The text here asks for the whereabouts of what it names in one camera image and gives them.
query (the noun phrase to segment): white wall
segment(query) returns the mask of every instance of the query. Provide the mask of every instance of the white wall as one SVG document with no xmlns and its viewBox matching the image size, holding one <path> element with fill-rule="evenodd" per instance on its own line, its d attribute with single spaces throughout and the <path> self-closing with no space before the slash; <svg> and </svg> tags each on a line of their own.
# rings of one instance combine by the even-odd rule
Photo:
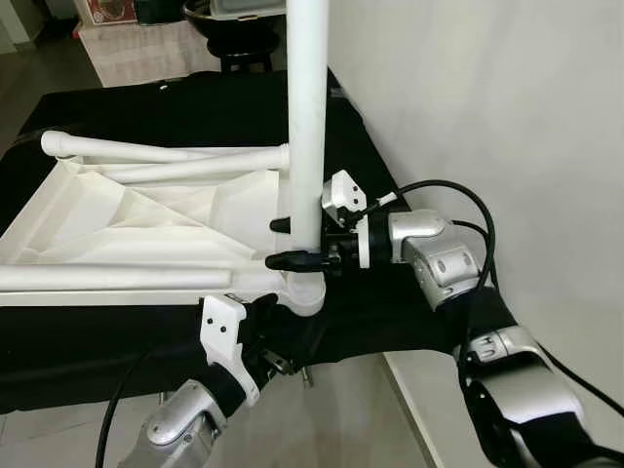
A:
<svg viewBox="0 0 624 468">
<path fill-rule="evenodd" d="M 332 0 L 330 39 L 331 68 L 396 180 L 474 188 L 497 224 L 507 304 L 620 401 L 623 18 L 619 0 Z M 458 195 L 426 200 L 478 219 Z M 476 466 L 461 455 L 475 442 L 466 414 L 445 411 L 460 398 L 452 365 L 394 359 L 447 466 Z M 596 439 L 623 449 L 622 421 L 581 396 Z"/>
<path fill-rule="evenodd" d="M 9 32 L 7 32 L 7 28 L 4 27 L 4 23 L 0 19 L 0 54 L 9 54 L 15 51 L 16 48 L 11 37 L 9 37 Z"/>
<path fill-rule="evenodd" d="M 44 18 L 32 0 L 11 0 L 18 14 L 19 21 L 28 35 L 27 40 L 34 40 L 43 28 Z"/>
<path fill-rule="evenodd" d="M 0 20 L 7 29 L 7 33 L 14 44 L 28 42 L 30 38 L 21 24 L 11 0 L 0 0 Z"/>
</svg>

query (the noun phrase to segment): white tube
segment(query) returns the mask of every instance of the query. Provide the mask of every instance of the white tube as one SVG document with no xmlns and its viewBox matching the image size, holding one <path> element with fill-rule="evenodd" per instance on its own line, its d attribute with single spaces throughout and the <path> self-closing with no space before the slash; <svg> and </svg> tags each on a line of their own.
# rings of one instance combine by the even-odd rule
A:
<svg viewBox="0 0 624 468">
<path fill-rule="evenodd" d="M 329 0 L 288 0 L 293 249 L 321 246 Z"/>
<path fill-rule="evenodd" d="M 289 166 L 288 146 L 283 144 L 248 154 L 233 154 L 184 163 L 154 164 L 144 168 L 122 171 L 105 171 L 103 176 L 119 183 L 138 183 L 156 180 L 170 180 L 206 174 L 244 173 L 267 169 L 287 169 Z"/>
<path fill-rule="evenodd" d="M 288 298 L 285 300 L 292 312 L 309 317 L 316 314 L 325 301 L 323 273 L 292 273 L 286 275 Z"/>
<path fill-rule="evenodd" d="M 218 154 L 211 155 L 206 152 L 199 153 L 185 149 L 84 138 L 57 131 L 44 132 L 41 136 L 41 148 L 47 155 L 61 159 L 73 156 L 87 156 L 149 163 L 175 163 L 218 156 Z"/>
<path fill-rule="evenodd" d="M 0 265 L 0 292 L 220 290 L 231 281 L 229 270 L 197 267 Z"/>
</svg>

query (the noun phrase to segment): white plastic part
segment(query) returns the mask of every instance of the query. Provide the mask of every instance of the white plastic part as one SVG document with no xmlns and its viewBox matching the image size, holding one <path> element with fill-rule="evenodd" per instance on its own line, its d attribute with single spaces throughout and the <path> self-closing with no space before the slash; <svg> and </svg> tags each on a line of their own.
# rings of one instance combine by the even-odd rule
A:
<svg viewBox="0 0 624 468">
<path fill-rule="evenodd" d="M 0 265 L 0 292 L 225 289 L 232 273 L 199 267 Z"/>
<path fill-rule="evenodd" d="M 245 390 L 247 404 L 252 407 L 260 391 L 243 364 L 243 344 L 237 343 L 239 324 L 246 318 L 247 310 L 240 302 L 226 295 L 206 296 L 200 341 L 208 364 L 219 364 L 230 372 Z"/>
<path fill-rule="evenodd" d="M 162 148 L 107 139 L 85 138 L 52 130 L 41 135 L 41 148 L 47 155 L 60 159 L 85 156 L 149 163 L 174 163 L 210 156 L 210 154 L 197 153 L 187 149 Z"/>
<path fill-rule="evenodd" d="M 389 204 L 390 202 L 394 202 L 397 199 L 397 194 L 394 192 L 390 192 L 387 195 L 384 195 L 381 198 L 377 198 L 377 202 L 379 203 L 380 207 L 383 207 L 384 205 Z"/>
<path fill-rule="evenodd" d="M 293 273 L 286 275 L 287 301 L 297 315 L 309 317 L 316 314 L 325 300 L 325 277 L 323 273 Z"/>
<path fill-rule="evenodd" d="M 344 219 L 340 217 L 339 209 L 346 209 L 350 213 L 363 210 L 367 206 L 367 195 L 355 183 L 351 175 L 342 170 L 325 182 L 321 205 L 336 223 L 344 226 Z M 369 245 L 369 217 L 367 215 L 358 221 L 355 231 L 358 235 L 360 268 L 370 268 L 371 246 Z"/>
<path fill-rule="evenodd" d="M 321 246 L 329 0 L 288 0 L 291 237 L 294 250 Z"/>
<path fill-rule="evenodd" d="M 258 149 L 194 150 L 230 155 Z M 289 213 L 285 175 L 280 178 L 276 171 L 197 175 L 175 184 L 147 181 L 128 186 L 94 172 L 108 165 L 104 158 L 90 158 L 88 164 L 85 159 L 59 161 L 0 238 L 0 264 L 24 269 L 12 281 L 29 277 L 26 283 L 11 285 L 11 291 L 0 291 L 0 306 L 197 304 L 210 294 L 235 293 L 254 300 L 276 293 L 280 303 L 296 314 L 310 315 L 320 309 L 322 276 L 309 279 L 311 293 L 291 292 L 285 275 L 264 266 L 267 254 L 290 248 L 278 248 L 277 235 L 268 227 L 271 219 Z M 139 165 L 130 161 L 108 166 Z M 72 270 L 74 266 L 93 265 L 98 267 L 91 278 L 68 280 L 65 287 L 52 291 L 55 281 L 62 279 L 55 278 L 58 271 L 69 279 L 77 271 Z M 154 286 L 156 276 L 148 281 L 151 286 L 145 285 L 146 279 L 120 284 L 119 278 L 113 278 L 117 283 L 108 283 L 108 275 L 100 270 L 130 265 L 148 275 L 165 269 L 181 276 L 172 275 L 160 288 L 147 289 Z M 230 281 L 196 282 L 196 269 L 206 269 L 211 275 L 223 270 Z M 41 280 L 38 286 L 33 286 L 35 279 Z M 81 289 L 85 282 L 93 288 Z"/>
<path fill-rule="evenodd" d="M 288 166 L 288 147 L 286 145 L 281 145 L 250 154 L 214 157 L 183 163 L 145 165 L 142 168 L 107 171 L 103 174 L 119 183 L 139 183 L 209 174 L 240 173 L 271 169 L 284 170 L 287 169 Z"/>
</svg>

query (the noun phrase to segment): black table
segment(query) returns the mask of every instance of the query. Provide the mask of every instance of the black table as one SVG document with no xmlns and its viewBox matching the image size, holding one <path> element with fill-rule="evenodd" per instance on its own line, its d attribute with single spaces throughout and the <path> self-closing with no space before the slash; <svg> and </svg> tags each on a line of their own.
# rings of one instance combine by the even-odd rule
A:
<svg viewBox="0 0 624 468">
<path fill-rule="evenodd" d="M 325 175 L 346 169 L 368 193 L 395 187 L 360 115 L 330 76 Z M 43 154 L 42 129 L 162 146 L 261 146 L 288 140 L 287 77 L 199 73 L 141 86 L 51 94 L 0 161 L 0 233 L 55 161 Z M 369 352 L 450 352 L 445 332 L 406 265 L 328 278 L 323 310 L 284 314 L 275 342 L 299 365 Z M 137 353 L 158 343 L 125 395 L 176 389 L 210 379 L 199 343 L 200 306 L 0 308 L 0 413 L 107 400 Z"/>
</svg>

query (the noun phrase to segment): black cable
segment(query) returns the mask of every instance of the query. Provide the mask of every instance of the black cable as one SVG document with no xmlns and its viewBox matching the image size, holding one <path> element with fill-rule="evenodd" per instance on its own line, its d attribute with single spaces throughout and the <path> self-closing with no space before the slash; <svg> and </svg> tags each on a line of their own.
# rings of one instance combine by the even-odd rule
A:
<svg viewBox="0 0 624 468">
<path fill-rule="evenodd" d="M 605 392 L 595 387 L 594 385 L 589 383 L 587 380 L 583 379 L 582 377 L 574 373 L 572 370 L 567 368 L 561 361 L 559 361 L 546 348 L 544 348 L 544 346 L 540 344 L 539 347 L 542 348 L 542 351 L 544 352 L 544 354 L 548 357 L 548 359 L 551 360 L 551 362 L 553 363 L 553 366 L 559 369 L 569 379 L 575 381 L 585 390 L 593 394 L 596 398 L 598 398 L 599 400 L 602 400 L 603 403 L 611 407 L 611 409 L 617 412 L 620 416 L 624 417 L 624 408 L 622 408 L 622 406 L 619 403 L 617 403 L 615 400 L 609 397 Z"/>
<path fill-rule="evenodd" d="M 108 402 L 108 407 L 106 407 L 106 413 L 104 414 L 104 419 L 102 420 L 101 428 L 99 429 L 99 438 L 97 439 L 96 468 L 104 467 L 104 456 L 106 455 L 106 443 L 108 442 L 108 433 L 110 432 L 110 425 L 113 422 L 113 414 L 115 413 L 117 404 L 119 403 L 121 395 L 124 391 L 124 387 L 126 386 L 126 383 L 130 379 L 133 372 L 137 369 L 138 365 L 147 357 L 148 354 L 149 351 L 146 351 L 139 355 L 132 362 L 132 364 L 126 370 L 126 373 L 117 384 L 115 393 L 113 393 L 113 396 Z"/>
<path fill-rule="evenodd" d="M 462 221 L 461 219 L 454 219 L 452 221 L 452 223 L 455 224 L 456 226 L 467 227 L 468 229 L 472 229 L 473 231 L 477 231 L 479 234 L 481 234 L 481 237 L 484 238 L 484 243 L 486 244 L 486 249 L 488 248 L 489 235 L 485 231 L 485 229 L 483 227 L 481 227 L 479 224 L 475 224 L 475 223 L 469 222 L 469 221 Z M 494 285 L 494 287 L 498 291 L 500 291 L 500 287 L 498 287 L 498 273 L 496 273 L 496 260 L 492 261 L 491 271 L 489 272 L 489 276 L 491 278 L 491 282 Z"/>
</svg>

